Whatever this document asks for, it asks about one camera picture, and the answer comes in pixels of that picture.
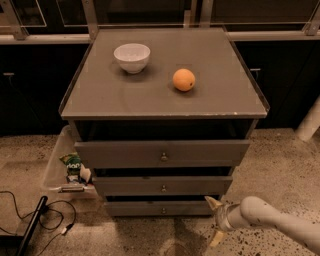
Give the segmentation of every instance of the terrazzo floor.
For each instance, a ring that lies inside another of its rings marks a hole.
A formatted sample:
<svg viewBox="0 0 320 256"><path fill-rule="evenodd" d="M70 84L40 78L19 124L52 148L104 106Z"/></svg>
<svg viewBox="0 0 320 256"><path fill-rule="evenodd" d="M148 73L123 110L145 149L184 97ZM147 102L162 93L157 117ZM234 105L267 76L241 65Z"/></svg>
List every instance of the terrazzo floor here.
<svg viewBox="0 0 320 256"><path fill-rule="evenodd" d="M161 256L277 256L314 255L273 229L237 230L217 247L209 247L214 220L210 217L112 218L99 197L74 199L43 191L44 170L58 136L15 136L0 138L0 191L16 196L21 215L33 211L42 195L48 203L64 199L76 209L76 223L58 235L41 255L161 255ZM292 129L255 130L251 145L223 202L238 203L249 195L266 200L287 213L320 222L320 131L308 142ZM21 229L11 195L0 194L0 227ZM54 231L37 225L25 255L39 255L48 242L73 219L70 206L57 203L64 219ZM59 221L51 213L47 227ZM0 249L0 255L14 255Z"/></svg>

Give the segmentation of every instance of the black cable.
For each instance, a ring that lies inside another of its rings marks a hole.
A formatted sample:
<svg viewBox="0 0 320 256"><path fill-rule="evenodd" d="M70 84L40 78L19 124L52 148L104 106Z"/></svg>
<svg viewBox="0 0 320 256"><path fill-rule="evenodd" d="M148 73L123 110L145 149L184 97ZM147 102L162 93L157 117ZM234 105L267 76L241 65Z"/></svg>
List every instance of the black cable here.
<svg viewBox="0 0 320 256"><path fill-rule="evenodd" d="M26 217L30 216L31 214L33 214L35 211L33 212L30 212L28 213L27 215L21 217L21 215L19 214L19 211L18 211L18 207L17 207L17 202L16 202L16 198L14 196L14 194L10 191L0 191L0 194L10 194L12 197L13 197L13 202L14 202L14 207L15 207L15 210L16 210L16 213L17 213L17 216L19 217L20 220L23 220L25 219ZM46 229L46 230L49 230L49 231L55 231L57 230L63 220L64 220L64 216L62 214L62 212L58 211L58 210L55 210L55 209L52 209L52 208L49 208L50 206L53 206L54 204L57 204L57 203L65 203L65 204L68 204L72 209L73 209L73 220L70 224L68 224L60 233L56 234L53 238L50 239L50 241L46 244L46 246L42 249L42 251L37 255L41 255L45 250L46 248L50 245L50 243L55 239L57 238L59 235L66 235L66 233L73 227L73 225L75 224L76 222L76 219L77 219L77 211L76 211L76 208L68 201L65 201L65 200L57 200L57 201L54 201L54 202L51 202L49 204L46 205L45 209L42 210L42 214L45 214L47 213L48 211L52 211L52 212L56 212L58 213L59 217L60 217L60 220L58 222L58 224L56 224L54 227L46 227L45 225L43 225L43 223L41 222L41 220L39 219L39 224L42 228ZM0 230L10 234L10 235L17 235L17 234L14 234L14 233L11 233L11 232L8 232L6 230L4 230L3 228L0 227Z"/></svg>
<svg viewBox="0 0 320 256"><path fill-rule="evenodd" d="M56 224L54 227L49 228L49 227L46 227L45 225L43 225L43 222L42 222L41 219L40 219L40 220L39 220L39 224L40 224L40 226L41 226L42 228L44 228L44 229L46 229L46 230L54 231L54 230L56 230L57 228L60 227L60 225L61 225L61 223L62 223L62 221L63 221L63 219L64 219L64 216L63 216L62 212L59 212L59 211L54 210L54 209L48 209L48 211L57 212L57 213L59 214L59 216L60 216L60 221L59 221L59 223Z"/></svg>
<svg viewBox="0 0 320 256"><path fill-rule="evenodd" d="M5 232L5 233L7 233L7 234L9 234L9 235L13 235L13 236L16 236L16 235L17 235L16 233L9 232L9 231L1 228L1 227L0 227L0 230L2 230L3 232Z"/></svg>
<svg viewBox="0 0 320 256"><path fill-rule="evenodd" d="M50 241L47 243L47 245L42 249L42 251L41 251L37 256L40 256L40 255L47 249L47 247L49 246L49 244L51 244L51 242L52 242L54 239L56 239L59 235L61 235L61 233L58 233L58 234L56 234L54 237L52 237L52 238L50 239Z"/></svg>
<svg viewBox="0 0 320 256"><path fill-rule="evenodd" d="M57 201L51 202L50 204L47 204L47 206L49 207L49 206L56 204L56 203L65 203L65 204L68 204L71 206L71 208L73 209L73 220L72 220L71 224L74 224L76 222L76 218L77 218L76 208L74 208L74 206L71 203L69 203L68 201L65 201L65 200L57 200Z"/></svg>
<svg viewBox="0 0 320 256"><path fill-rule="evenodd" d="M19 217L20 220L22 220L23 218L20 216L19 212L18 212L18 208L17 208L17 202L16 202L16 197L14 196L14 194L10 191L0 191L0 194L10 194L13 197L13 202L14 202L14 207L16 209L16 213Z"/></svg>

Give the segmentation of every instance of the white bowl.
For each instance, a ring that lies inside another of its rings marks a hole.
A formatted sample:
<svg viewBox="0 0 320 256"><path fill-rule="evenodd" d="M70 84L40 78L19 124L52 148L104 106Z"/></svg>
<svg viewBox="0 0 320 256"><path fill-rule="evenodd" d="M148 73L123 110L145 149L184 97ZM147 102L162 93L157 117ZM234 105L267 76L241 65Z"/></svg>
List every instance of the white bowl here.
<svg viewBox="0 0 320 256"><path fill-rule="evenodd" d="M136 74L148 64L150 49L143 44L124 44L115 49L113 54L121 68Z"/></svg>

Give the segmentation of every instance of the white robotic arm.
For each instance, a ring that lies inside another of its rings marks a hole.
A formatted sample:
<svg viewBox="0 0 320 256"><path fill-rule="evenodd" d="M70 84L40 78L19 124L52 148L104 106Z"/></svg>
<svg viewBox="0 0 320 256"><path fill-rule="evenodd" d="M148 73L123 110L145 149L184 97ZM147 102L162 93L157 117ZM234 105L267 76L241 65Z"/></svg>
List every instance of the white robotic arm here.
<svg viewBox="0 0 320 256"><path fill-rule="evenodd" d="M211 246L216 246L228 231L239 228L275 228L320 255L320 223L282 213L254 196L244 198L240 204L222 204L212 197L205 197L217 224Z"/></svg>

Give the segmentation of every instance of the drawer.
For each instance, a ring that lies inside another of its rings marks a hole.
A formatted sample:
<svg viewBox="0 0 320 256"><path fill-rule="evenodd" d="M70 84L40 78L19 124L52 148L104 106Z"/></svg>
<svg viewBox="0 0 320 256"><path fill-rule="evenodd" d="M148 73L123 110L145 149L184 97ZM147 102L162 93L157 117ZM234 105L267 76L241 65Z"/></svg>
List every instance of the drawer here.
<svg viewBox="0 0 320 256"><path fill-rule="evenodd" d="M75 143L86 168L236 166L248 147L248 140Z"/></svg>
<svg viewBox="0 0 320 256"><path fill-rule="evenodd" d="M101 196L220 195L232 177L108 177L94 178L93 183Z"/></svg>
<svg viewBox="0 0 320 256"><path fill-rule="evenodd" d="M106 202L110 216L212 215L206 201Z"/></svg>

